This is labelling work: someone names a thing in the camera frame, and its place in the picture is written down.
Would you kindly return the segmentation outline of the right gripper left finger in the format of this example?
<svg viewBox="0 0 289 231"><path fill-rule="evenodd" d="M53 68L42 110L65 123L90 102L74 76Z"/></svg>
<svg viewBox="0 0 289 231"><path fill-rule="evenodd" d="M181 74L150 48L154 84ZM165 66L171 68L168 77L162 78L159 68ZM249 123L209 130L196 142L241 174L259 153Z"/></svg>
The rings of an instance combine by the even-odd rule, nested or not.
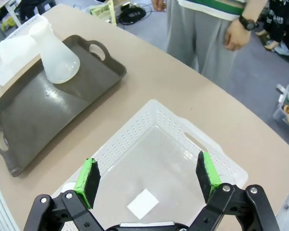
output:
<svg viewBox="0 0 289 231"><path fill-rule="evenodd" d="M90 212L96 198L100 171L98 162L88 158L73 189L59 193L55 198L38 195L31 207L25 231L61 231L72 221L79 231L102 231L103 228Z"/></svg>

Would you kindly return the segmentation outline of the person's right hand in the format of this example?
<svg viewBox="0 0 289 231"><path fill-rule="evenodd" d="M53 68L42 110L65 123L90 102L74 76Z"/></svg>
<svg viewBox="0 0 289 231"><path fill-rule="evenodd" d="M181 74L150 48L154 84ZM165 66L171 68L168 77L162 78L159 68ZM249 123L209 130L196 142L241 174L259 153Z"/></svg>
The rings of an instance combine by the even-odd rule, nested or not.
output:
<svg viewBox="0 0 289 231"><path fill-rule="evenodd" d="M164 12L167 7L164 0L151 0L151 2L154 10L157 12Z"/></svg>

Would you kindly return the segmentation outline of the person's left hand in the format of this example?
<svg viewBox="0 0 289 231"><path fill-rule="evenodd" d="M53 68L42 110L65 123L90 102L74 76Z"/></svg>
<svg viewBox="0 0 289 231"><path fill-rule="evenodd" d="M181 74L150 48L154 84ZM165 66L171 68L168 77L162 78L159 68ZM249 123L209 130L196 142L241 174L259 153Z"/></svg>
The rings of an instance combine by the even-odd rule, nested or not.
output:
<svg viewBox="0 0 289 231"><path fill-rule="evenodd" d="M234 20L225 33L225 48L230 51L238 51L250 40L251 32L246 30L238 19Z"/></svg>

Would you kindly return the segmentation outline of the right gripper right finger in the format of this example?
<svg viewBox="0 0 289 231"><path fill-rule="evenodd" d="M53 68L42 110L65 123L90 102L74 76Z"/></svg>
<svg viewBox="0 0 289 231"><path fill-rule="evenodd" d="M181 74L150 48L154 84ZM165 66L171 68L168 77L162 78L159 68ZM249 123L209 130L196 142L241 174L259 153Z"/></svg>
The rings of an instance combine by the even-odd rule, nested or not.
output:
<svg viewBox="0 0 289 231"><path fill-rule="evenodd" d="M198 154L196 175L206 205L189 231L214 231L225 215L235 216L243 231L280 230L262 186L253 184L243 190L222 182L207 152Z"/></svg>

